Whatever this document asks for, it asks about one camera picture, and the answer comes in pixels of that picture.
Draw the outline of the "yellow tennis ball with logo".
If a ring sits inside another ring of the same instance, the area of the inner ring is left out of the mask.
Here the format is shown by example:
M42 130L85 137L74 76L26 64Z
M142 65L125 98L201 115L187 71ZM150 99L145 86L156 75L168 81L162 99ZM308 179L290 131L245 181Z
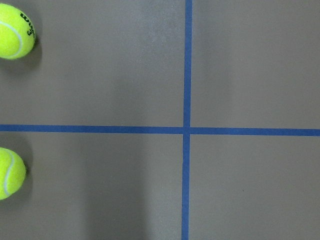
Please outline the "yellow tennis ball with logo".
M36 31L31 19L20 9L0 4L0 57L16 60L34 48Z

